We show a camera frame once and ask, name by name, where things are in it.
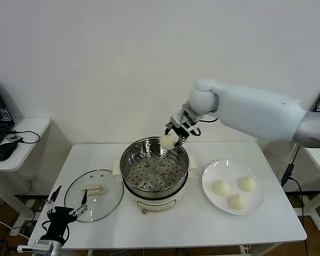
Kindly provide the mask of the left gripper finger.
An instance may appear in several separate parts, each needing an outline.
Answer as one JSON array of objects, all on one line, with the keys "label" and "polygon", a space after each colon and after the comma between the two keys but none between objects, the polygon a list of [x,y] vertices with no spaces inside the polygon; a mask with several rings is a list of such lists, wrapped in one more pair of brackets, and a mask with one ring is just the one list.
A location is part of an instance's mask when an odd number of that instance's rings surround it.
[{"label": "left gripper finger", "polygon": [[69,212],[69,215],[80,216],[87,210],[87,192],[84,193],[80,206]]},{"label": "left gripper finger", "polygon": [[51,196],[45,201],[45,205],[47,207],[47,212],[48,213],[55,213],[55,202],[57,199],[57,196],[61,190],[62,186],[59,186],[52,194]]}]

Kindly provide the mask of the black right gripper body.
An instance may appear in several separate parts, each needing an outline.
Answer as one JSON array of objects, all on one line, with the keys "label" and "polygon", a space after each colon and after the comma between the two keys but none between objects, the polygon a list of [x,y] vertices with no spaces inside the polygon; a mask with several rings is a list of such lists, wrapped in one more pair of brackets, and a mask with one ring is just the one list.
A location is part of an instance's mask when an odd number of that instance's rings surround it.
[{"label": "black right gripper body", "polygon": [[169,123],[173,124],[172,130],[178,135],[200,136],[201,131],[197,126],[202,115],[199,115],[191,106],[182,106],[182,108],[174,112]]}]

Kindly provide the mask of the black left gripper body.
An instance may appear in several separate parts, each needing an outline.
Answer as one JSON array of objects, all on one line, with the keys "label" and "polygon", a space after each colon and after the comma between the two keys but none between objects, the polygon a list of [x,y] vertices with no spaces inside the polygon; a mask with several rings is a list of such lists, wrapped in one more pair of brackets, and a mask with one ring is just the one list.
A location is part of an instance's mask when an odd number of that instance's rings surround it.
[{"label": "black left gripper body", "polygon": [[77,220],[77,215],[73,211],[73,208],[56,206],[55,212],[47,214],[50,224],[47,228],[46,239],[67,240],[69,238],[69,224]]}]

